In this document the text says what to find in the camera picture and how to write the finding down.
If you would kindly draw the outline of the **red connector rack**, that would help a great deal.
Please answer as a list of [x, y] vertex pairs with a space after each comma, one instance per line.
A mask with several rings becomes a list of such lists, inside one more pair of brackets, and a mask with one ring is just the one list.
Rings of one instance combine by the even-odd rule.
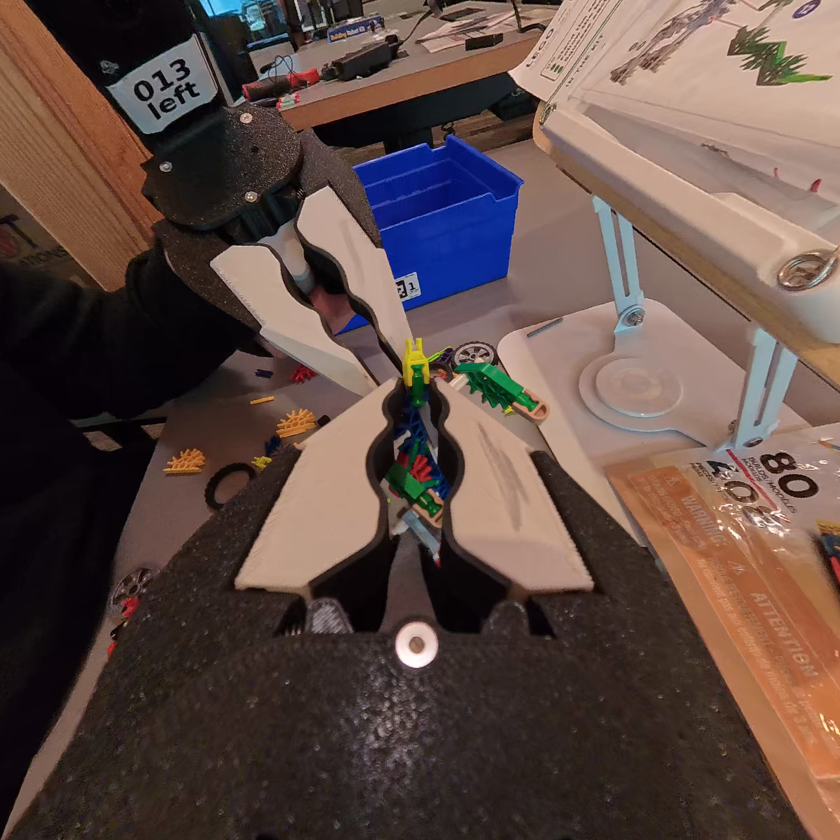
[[119, 636], [121, 635], [122, 630], [126, 627], [128, 622], [130, 621], [131, 616], [136, 612], [139, 606], [140, 598], [138, 596], [131, 596], [122, 601], [121, 614], [119, 617], [120, 620], [110, 632], [110, 645], [108, 646], [107, 650], [108, 658], [112, 656], [115, 648], [117, 647]]

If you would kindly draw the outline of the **model instruction sheet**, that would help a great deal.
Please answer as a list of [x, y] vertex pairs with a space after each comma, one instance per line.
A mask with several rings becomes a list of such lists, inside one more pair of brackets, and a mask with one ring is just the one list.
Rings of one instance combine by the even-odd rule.
[[838, 204], [838, 2], [652, 2], [583, 102], [679, 133]]

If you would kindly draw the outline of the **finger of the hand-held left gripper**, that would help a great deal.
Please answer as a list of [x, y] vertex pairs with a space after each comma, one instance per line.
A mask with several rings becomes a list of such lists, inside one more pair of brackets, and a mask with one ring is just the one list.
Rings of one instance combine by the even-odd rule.
[[358, 396], [378, 388], [355, 353], [334, 339], [320, 312], [299, 299], [269, 246], [230, 246], [209, 265], [257, 320], [259, 337], [271, 349]]
[[329, 185], [302, 200], [295, 229], [313, 268], [339, 281], [353, 312], [372, 326], [382, 351], [401, 369], [413, 333], [383, 247]]

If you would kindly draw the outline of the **wood-edged desk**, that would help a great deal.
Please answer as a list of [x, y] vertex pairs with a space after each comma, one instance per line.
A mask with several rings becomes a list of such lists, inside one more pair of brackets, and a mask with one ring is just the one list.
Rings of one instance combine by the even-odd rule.
[[297, 103], [281, 111], [294, 129], [314, 128], [498, 75], [509, 80], [508, 71], [526, 58], [540, 37], [538, 30], [523, 34], [512, 28], [489, 48], [466, 50], [457, 45], [429, 52], [417, 40], [437, 30], [442, 21], [429, 16], [417, 24], [421, 14], [401, 19], [395, 2], [376, 7], [388, 28], [406, 39], [406, 56], [367, 78], [319, 81], [304, 88]]

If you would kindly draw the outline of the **yellow clip connector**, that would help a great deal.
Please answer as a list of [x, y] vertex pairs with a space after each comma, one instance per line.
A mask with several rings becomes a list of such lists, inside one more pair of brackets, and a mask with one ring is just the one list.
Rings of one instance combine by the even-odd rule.
[[429, 361], [424, 353], [422, 339], [406, 339], [402, 363], [402, 378], [407, 389], [427, 386], [431, 376]]

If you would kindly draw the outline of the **grey wheel with black tyre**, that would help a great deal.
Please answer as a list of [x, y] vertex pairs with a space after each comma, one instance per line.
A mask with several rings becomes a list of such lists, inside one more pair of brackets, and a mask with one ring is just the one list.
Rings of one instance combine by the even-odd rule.
[[483, 340], [471, 340], [454, 347], [449, 364], [453, 371], [462, 364], [498, 365], [497, 348]]

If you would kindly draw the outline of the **grey spoked wheel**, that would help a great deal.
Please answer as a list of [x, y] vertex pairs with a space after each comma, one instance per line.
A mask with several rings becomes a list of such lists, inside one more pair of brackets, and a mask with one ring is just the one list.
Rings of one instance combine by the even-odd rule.
[[129, 599], [140, 599], [147, 591], [161, 570], [138, 566], [126, 573], [115, 582], [109, 597], [109, 607], [113, 610], [123, 609], [123, 603]]

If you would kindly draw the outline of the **empty blue plastic bin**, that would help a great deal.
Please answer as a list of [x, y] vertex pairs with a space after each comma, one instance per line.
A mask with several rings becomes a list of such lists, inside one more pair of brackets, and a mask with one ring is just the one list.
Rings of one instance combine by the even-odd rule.
[[353, 167], [406, 311], [508, 275], [523, 180], [455, 136]]

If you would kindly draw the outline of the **black rubber tyre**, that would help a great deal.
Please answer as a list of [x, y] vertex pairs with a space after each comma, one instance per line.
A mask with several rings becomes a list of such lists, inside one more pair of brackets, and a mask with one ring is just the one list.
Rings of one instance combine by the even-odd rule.
[[214, 473], [205, 485], [203, 497], [207, 508], [211, 511], [220, 511], [227, 503], [217, 499], [217, 490], [226, 478], [235, 475], [244, 474], [247, 482], [250, 482], [257, 476], [257, 470], [254, 465], [246, 463], [232, 463], [226, 465]]

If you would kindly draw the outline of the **pale slotted stand strut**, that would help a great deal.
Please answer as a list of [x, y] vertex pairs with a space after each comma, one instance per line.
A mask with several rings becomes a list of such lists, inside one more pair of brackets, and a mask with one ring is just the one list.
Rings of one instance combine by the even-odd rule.
[[641, 288], [634, 226], [600, 197], [591, 198], [602, 232], [607, 268], [616, 309], [615, 334], [640, 328], [645, 319], [645, 298]]
[[751, 333], [751, 354], [736, 419], [730, 424], [728, 448], [753, 448], [780, 424], [781, 408], [799, 359], [763, 328]]

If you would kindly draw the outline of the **multicoloured construction toy model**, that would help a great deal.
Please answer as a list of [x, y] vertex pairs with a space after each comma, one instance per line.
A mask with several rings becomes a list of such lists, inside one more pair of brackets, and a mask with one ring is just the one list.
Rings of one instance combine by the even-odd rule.
[[[507, 415], [519, 413], [539, 422], [550, 412], [541, 398], [492, 364], [462, 364], [454, 372], [455, 378], [450, 382], [430, 378], [454, 388], [467, 386], [471, 394], [479, 394], [483, 403], [498, 407]], [[443, 509], [450, 485], [438, 465], [421, 409], [411, 405], [408, 389], [402, 421], [395, 430], [395, 466], [386, 481], [391, 493], [407, 504], [400, 523], [414, 534], [430, 553], [434, 564], [439, 566], [440, 540], [433, 532], [442, 530]]]

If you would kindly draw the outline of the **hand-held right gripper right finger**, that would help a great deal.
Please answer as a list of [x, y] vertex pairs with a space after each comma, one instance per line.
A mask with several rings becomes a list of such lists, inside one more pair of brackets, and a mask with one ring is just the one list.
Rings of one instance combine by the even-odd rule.
[[434, 415], [451, 552], [508, 591], [593, 591], [532, 458], [540, 452], [451, 384], [434, 382]]

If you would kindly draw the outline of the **paper sheets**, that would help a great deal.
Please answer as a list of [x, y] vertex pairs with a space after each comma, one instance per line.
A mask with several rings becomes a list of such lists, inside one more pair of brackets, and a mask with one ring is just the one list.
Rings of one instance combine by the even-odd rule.
[[519, 33], [528, 20], [524, 14], [516, 15], [507, 9], [477, 9], [468, 14], [468, 8], [455, 10], [441, 24], [426, 35], [413, 37], [411, 42], [436, 54], [446, 49], [485, 49], [501, 44], [506, 35]]

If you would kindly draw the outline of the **black device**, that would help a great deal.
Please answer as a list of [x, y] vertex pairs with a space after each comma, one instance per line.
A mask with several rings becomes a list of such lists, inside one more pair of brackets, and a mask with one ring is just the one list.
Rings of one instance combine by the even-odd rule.
[[351, 81], [370, 77], [400, 58], [402, 47], [403, 42], [399, 38], [389, 36], [324, 65], [319, 77], [322, 81]]

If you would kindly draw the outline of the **person's dark clothing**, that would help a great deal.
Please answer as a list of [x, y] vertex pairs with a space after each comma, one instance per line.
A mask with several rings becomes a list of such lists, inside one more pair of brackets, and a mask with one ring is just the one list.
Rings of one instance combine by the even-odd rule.
[[112, 452], [13, 378], [2, 395], [1, 817], [102, 619], [113, 558], [154, 444]]

